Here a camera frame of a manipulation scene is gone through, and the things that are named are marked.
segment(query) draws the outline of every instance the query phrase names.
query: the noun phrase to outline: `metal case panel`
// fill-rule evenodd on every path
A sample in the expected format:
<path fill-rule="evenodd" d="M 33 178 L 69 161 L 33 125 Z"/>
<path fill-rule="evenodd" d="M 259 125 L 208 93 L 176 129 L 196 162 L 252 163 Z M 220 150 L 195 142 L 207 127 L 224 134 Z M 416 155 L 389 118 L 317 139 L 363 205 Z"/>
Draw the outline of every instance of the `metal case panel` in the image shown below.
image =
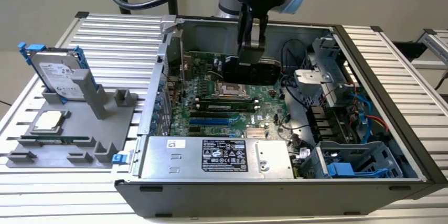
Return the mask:
<path fill-rule="evenodd" d="M 337 182 L 332 185 L 116 182 L 116 190 L 143 217 L 365 215 L 424 187 Z"/>

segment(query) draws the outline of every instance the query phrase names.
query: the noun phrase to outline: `hard drive label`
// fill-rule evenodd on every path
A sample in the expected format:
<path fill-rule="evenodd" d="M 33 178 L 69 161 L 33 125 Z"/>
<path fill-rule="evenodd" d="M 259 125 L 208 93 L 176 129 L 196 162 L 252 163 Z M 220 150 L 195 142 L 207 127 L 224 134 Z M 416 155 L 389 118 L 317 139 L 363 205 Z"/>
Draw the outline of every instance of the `hard drive label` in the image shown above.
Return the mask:
<path fill-rule="evenodd" d="M 81 89 L 72 81 L 72 70 L 60 63 L 40 63 L 40 68 L 59 95 L 67 99 L 84 99 Z"/>
<path fill-rule="evenodd" d="M 205 172 L 248 172 L 244 140 L 203 140 Z"/>

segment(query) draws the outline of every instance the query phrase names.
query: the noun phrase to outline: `processor chip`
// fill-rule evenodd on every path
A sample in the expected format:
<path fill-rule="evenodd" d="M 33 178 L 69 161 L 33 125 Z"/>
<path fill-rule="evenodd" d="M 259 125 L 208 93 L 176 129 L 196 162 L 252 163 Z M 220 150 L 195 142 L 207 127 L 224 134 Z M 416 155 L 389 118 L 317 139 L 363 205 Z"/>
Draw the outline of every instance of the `processor chip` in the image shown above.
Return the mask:
<path fill-rule="evenodd" d="M 215 85 L 215 96 L 225 97 L 225 98 L 248 98 L 245 91 L 245 85 L 227 83 L 227 82 L 217 82 Z"/>
<path fill-rule="evenodd" d="M 35 131 L 51 131 L 53 130 L 61 122 L 63 112 L 61 111 L 45 111 L 35 124 Z"/>

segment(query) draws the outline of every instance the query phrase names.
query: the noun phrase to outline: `white sticker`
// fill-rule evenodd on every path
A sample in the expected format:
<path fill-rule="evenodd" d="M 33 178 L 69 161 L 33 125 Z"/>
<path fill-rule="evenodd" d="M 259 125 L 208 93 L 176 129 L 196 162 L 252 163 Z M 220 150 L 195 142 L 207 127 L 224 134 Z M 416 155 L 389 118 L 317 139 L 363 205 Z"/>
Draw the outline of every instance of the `white sticker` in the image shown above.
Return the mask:
<path fill-rule="evenodd" d="M 168 140 L 167 148 L 185 148 L 185 140 Z"/>
<path fill-rule="evenodd" d="M 59 95 L 67 99 L 84 99 L 81 89 L 72 81 L 72 70 L 59 63 L 40 63 L 47 80 Z"/>

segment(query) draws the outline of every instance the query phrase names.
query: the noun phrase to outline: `red cable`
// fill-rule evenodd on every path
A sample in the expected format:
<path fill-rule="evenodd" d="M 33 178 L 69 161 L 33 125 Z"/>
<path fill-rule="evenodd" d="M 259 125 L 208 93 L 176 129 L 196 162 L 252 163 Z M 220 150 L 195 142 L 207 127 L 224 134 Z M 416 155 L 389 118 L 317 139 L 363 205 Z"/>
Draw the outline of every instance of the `red cable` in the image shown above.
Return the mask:
<path fill-rule="evenodd" d="M 387 126 L 387 124 L 385 124 L 385 122 L 383 121 L 381 118 L 379 118 L 379 117 L 375 116 L 375 115 L 365 115 L 365 116 L 367 116 L 368 118 L 373 118 L 373 119 L 379 120 L 379 121 L 383 123 L 384 127 L 385 127 L 385 131 L 389 131 L 389 127 Z"/>

